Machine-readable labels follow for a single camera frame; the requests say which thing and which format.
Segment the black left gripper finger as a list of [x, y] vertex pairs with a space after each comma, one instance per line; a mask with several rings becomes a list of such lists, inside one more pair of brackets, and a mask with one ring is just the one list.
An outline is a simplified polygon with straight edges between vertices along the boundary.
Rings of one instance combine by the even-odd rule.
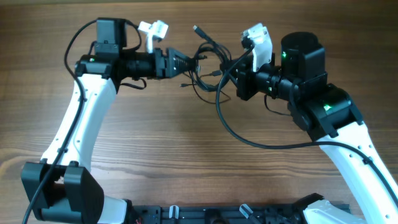
[[173, 78], [185, 72], [193, 72], [194, 70], [196, 70], [196, 68], [197, 68], [196, 65], [186, 65], [186, 64], [172, 65], [171, 68], [169, 69], [169, 77]]
[[169, 48], [169, 59], [174, 67], [194, 67], [196, 61], [180, 51]]

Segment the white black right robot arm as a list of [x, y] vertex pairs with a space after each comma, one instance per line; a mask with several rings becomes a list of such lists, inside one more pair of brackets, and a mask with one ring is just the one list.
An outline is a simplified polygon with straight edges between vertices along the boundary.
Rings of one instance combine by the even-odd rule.
[[397, 183], [377, 153], [363, 116], [352, 97], [331, 83], [325, 49], [311, 32], [282, 38], [281, 64], [275, 65], [267, 32], [243, 32], [245, 54], [224, 77], [237, 95], [256, 93], [285, 100], [294, 123], [334, 163], [368, 223], [397, 222]]

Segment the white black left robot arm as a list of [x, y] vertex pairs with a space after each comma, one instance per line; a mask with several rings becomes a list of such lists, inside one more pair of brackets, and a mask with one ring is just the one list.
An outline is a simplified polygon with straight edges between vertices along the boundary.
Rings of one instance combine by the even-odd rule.
[[188, 71], [190, 57], [153, 46], [167, 33], [163, 21], [135, 26], [139, 46], [127, 47], [127, 19], [98, 18], [96, 39], [68, 72], [74, 80], [70, 104], [58, 132], [38, 162], [23, 166], [21, 180], [29, 199], [24, 221], [61, 223], [140, 223], [131, 201], [109, 197], [91, 175], [93, 148], [106, 115], [126, 79], [146, 82]]

